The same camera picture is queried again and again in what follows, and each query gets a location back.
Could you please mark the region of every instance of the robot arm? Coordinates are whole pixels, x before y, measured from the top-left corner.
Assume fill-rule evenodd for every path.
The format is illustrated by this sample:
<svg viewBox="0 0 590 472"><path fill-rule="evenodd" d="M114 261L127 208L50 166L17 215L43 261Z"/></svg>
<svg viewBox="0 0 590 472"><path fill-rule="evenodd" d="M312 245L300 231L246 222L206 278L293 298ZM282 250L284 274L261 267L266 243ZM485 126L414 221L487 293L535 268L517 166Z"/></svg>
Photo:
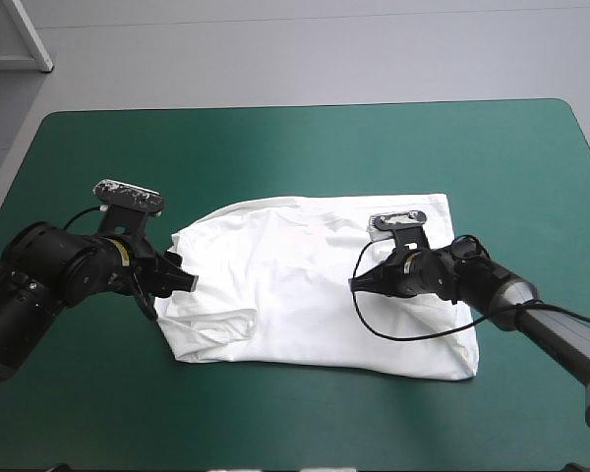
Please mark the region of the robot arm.
<svg viewBox="0 0 590 472"><path fill-rule="evenodd" d="M467 303L501 330L522 332L585 386L585 421L590 426L590 327L541 303L533 284L492 261L473 236L430 249L424 222L420 211L373 216L372 240L393 238L395 249L385 261L352 278L351 291L402 298L435 293L453 304Z"/></svg>
<svg viewBox="0 0 590 472"><path fill-rule="evenodd" d="M157 192L112 180L93 189L103 219L95 234L71 234L46 222L18 234L0 260L0 382L16 373L64 308L100 292L133 295L157 317L152 297L193 291L197 277L181 257L161 255L148 242L148 219L164 199Z"/></svg>

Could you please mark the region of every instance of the white cloth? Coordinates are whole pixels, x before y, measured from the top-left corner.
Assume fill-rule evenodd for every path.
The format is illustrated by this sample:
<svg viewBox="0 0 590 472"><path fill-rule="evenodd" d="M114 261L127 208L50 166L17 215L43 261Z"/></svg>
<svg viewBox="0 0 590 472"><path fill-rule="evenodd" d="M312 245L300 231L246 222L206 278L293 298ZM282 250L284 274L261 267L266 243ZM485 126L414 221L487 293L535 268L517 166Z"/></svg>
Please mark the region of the white cloth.
<svg viewBox="0 0 590 472"><path fill-rule="evenodd" d="M370 215L420 209L432 248L449 244L445 195L310 199L278 197L226 206L172 236L182 268L199 276L193 293L157 300L159 326L185 362L272 361L370 369L417 378L476 375L473 328L425 341L373 336L354 311L348 279L369 241ZM382 261L374 245L359 273ZM471 322L467 306L436 295L411 299L359 293L378 331L411 336Z"/></svg>

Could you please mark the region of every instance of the gray floor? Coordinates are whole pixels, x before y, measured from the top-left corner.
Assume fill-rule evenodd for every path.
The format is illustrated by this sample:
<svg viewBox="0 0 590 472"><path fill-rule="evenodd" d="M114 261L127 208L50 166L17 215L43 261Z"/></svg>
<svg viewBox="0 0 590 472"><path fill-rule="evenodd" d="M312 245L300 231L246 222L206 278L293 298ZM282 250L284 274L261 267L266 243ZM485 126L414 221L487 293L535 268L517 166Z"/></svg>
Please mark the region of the gray floor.
<svg viewBox="0 0 590 472"><path fill-rule="evenodd" d="M590 1L24 3L56 69L0 73L0 205L58 110L558 97L590 143Z"/></svg>

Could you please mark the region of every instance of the green table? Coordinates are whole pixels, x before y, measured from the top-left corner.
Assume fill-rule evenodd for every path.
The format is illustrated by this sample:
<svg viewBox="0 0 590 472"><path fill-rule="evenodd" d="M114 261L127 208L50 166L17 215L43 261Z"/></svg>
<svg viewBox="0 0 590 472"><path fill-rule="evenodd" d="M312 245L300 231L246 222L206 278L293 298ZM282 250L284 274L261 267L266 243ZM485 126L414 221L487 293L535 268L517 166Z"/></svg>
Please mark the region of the green table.
<svg viewBox="0 0 590 472"><path fill-rule="evenodd" d="M0 211L0 251L32 221L95 205L104 177L166 197L148 228L161 249L237 201L444 192L457 234L590 315L590 150L559 100L55 113ZM131 299L99 295L0 384L0 467L590 466L583 388L521 334L478 337L478 377L459 383L189 365Z"/></svg>

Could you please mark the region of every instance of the folded shirt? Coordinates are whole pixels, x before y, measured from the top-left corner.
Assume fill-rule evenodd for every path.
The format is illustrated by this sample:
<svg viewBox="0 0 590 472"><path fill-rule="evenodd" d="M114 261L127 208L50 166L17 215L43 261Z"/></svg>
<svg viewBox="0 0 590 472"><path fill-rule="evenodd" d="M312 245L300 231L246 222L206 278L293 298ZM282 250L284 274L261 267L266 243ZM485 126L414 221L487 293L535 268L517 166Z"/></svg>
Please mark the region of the folded shirt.
<svg viewBox="0 0 590 472"><path fill-rule="evenodd" d="M172 236L182 268L197 274L192 293L157 299L158 323L184 362L270 361L369 369L425 379L476 375L474 328L394 342L369 333L348 279L369 242L376 213L423 211L432 248L453 239L445 195L277 197L219 209ZM384 260L392 241L371 247L359 273ZM410 299L358 293L368 323L393 336L451 329L472 321L463 303L436 295Z"/></svg>

